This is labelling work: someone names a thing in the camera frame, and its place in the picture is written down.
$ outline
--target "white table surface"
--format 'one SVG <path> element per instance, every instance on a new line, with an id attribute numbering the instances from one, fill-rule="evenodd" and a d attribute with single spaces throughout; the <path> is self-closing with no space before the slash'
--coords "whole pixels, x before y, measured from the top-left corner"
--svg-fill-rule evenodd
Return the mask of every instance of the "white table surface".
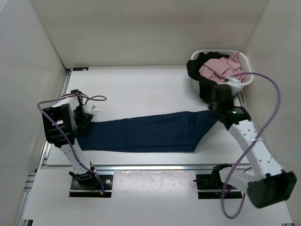
<path id="1" fill-rule="evenodd" d="M 23 219 L 32 226 L 281 226 L 292 223 L 285 202 L 263 209 L 246 199 L 235 220 L 220 200 L 199 200 L 194 171 L 115 171 L 111 198 L 69 197 L 68 170 L 40 169 Z M 228 214 L 240 199 L 226 200 Z"/>
<path id="2" fill-rule="evenodd" d="M 104 95 L 96 105 L 93 121 L 207 110 L 192 90 L 186 66 L 89 67 L 73 71 L 67 93 L 79 89 L 88 96 Z M 193 153 L 118 153 L 85 151 L 94 165 L 220 164 L 234 163 L 242 154 L 236 140 L 221 123 L 202 138 Z M 48 166 L 70 165 L 65 155 L 51 146 Z"/>

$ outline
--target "fabric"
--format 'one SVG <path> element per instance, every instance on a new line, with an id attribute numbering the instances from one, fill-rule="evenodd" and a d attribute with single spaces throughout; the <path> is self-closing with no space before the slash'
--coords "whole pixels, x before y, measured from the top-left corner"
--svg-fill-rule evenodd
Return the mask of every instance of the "fabric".
<path id="1" fill-rule="evenodd" d="M 220 59 L 209 59 L 200 68 L 200 74 L 217 83 L 223 83 L 227 77 L 234 74 L 242 73 L 240 63 L 238 61 L 239 52 L 232 54 L 229 58 L 222 57 Z M 245 75 L 234 76 L 234 78 L 244 82 L 246 79 Z"/>
<path id="2" fill-rule="evenodd" d="M 193 152 L 215 123 L 209 110 L 91 122 L 78 142 L 83 151 Z"/>
<path id="3" fill-rule="evenodd" d="M 199 70 L 208 60 L 220 59 L 222 57 L 229 58 L 229 55 L 217 52 L 209 52 L 207 54 L 199 53 L 198 58 L 196 60 L 190 60 L 186 64 L 189 77 L 198 81 L 200 88 L 199 97 L 206 103 L 209 102 L 211 98 L 212 88 L 213 86 L 217 85 L 217 83 L 215 81 L 201 76 Z"/>

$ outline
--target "white laundry basket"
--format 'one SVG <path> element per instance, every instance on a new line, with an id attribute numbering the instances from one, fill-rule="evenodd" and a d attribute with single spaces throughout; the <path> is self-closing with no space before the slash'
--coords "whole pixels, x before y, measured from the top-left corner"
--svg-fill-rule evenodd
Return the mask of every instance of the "white laundry basket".
<path id="1" fill-rule="evenodd" d="M 195 51 L 192 55 L 191 55 L 191 59 L 192 60 L 195 60 L 197 59 L 198 57 L 198 54 L 199 53 L 209 53 L 209 52 L 219 52 L 221 54 L 227 54 L 227 55 L 231 55 L 233 53 L 237 53 L 238 51 L 237 50 L 233 50 L 233 49 L 200 49 L 200 50 L 197 50 Z M 241 67 L 240 69 L 243 71 L 243 72 L 252 72 L 251 70 L 251 67 L 249 65 L 249 61 L 248 61 L 248 58 L 246 57 L 245 54 L 241 53 L 240 52 L 240 56 L 239 56 L 239 59 L 238 59 Z M 246 75 L 246 81 L 241 83 L 242 85 L 242 88 L 246 85 L 249 85 L 254 79 L 254 75 L 252 74 L 248 74 Z M 199 84 L 198 84 L 198 81 L 195 81 L 193 79 L 191 79 L 192 81 L 192 88 L 193 90 L 199 94 Z"/>

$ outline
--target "white wall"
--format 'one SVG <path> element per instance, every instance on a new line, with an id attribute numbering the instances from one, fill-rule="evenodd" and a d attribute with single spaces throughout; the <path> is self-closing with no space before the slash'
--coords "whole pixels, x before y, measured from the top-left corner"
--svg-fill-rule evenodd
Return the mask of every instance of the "white wall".
<path id="1" fill-rule="evenodd" d="M 268 0 L 32 0 L 67 68 L 184 65 L 200 48 L 241 50 Z"/>
<path id="2" fill-rule="evenodd" d="M 45 140 L 36 104 L 58 97 L 65 72 L 30 0 L 0 7 L 0 225 L 11 226 Z"/>
<path id="3" fill-rule="evenodd" d="M 246 46 L 253 70 L 273 78 L 282 92 L 281 110 L 264 136 L 277 160 L 301 180 L 301 1 L 270 0 Z M 262 126 L 275 106 L 268 81 L 254 80 L 248 90 L 251 116 Z M 288 201 L 292 217 L 301 224 L 301 182 Z"/>

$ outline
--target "navy blue cloth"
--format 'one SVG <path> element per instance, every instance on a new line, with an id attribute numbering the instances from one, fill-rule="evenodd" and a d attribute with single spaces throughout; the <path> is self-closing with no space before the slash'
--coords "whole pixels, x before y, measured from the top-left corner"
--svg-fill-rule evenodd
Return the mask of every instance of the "navy blue cloth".
<path id="1" fill-rule="evenodd" d="M 215 123 L 209 110 L 91 122 L 78 142 L 83 151 L 193 152 Z"/>

